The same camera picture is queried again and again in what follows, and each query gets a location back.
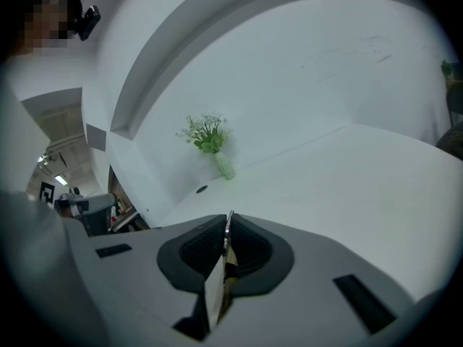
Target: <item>grey plastic device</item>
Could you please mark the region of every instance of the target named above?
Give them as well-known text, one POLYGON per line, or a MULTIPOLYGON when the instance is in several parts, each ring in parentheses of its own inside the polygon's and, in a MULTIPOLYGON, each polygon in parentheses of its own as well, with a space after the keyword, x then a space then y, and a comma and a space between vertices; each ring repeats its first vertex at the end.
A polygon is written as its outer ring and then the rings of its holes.
MULTIPOLYGON (((157 256, 166 242, 219 216, 89 238, 79 222, 30 202, 25 194, 0 198, 9 218, 9 225, 0 226, 1 248, 12 278, 56 332, 86 346, 198 343, 173 328, 192 314, 197 294, 175 289, 157 256), (103 257, 97 252, 101 249, 103 257)), ((414 305, 394 280, 334 240, 240 217, 284 240, 294 264, 269 293, 234 298, 203 345, 393 346, 434 302, 430 298, 414 305), (334 282, 346 275, 354 275, 396 320, 372 335, 334 282)))

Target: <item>green leaf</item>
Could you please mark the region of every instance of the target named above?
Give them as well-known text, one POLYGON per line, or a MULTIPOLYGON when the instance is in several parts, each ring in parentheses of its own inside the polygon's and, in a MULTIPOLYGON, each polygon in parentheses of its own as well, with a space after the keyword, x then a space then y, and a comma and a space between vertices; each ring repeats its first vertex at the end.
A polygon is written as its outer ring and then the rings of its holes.
POLYGON ((210 152, 212 151, 211 144, 209 144, 208 142, 204 142, 204 143, 201 145, 201 148, 203 149, 203 152, 204 152, 204 153, 210 153, 210 152))
POLYGON ((219 150, 220 147, 222 146, 222 141, 220 140, 220 137, 218 137, 217 135, 215 135, 212 140, 211 140, 211 147, 212 149, 214 150, 219 150))

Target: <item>glass vase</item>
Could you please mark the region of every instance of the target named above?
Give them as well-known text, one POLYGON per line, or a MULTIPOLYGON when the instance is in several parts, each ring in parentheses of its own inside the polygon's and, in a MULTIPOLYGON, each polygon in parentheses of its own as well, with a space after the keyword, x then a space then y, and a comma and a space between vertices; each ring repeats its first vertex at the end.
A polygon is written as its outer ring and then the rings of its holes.
POLYGON ((225 179, 232 180, 235 176, 235 172, 230 160, 222 152, 214 153, 212 156, 225 179))

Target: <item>white desk surface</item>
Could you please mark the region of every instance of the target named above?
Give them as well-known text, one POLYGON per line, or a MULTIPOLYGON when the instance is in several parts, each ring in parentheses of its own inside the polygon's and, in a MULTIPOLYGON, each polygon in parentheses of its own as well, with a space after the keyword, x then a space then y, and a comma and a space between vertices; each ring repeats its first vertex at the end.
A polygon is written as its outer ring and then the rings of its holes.
POLYGON ((344 127, 204 184, 163 226, 234 210, 311 231, 358 253, 415 300, 446 284, 461 251, 463 162, 381 129, 344 127))

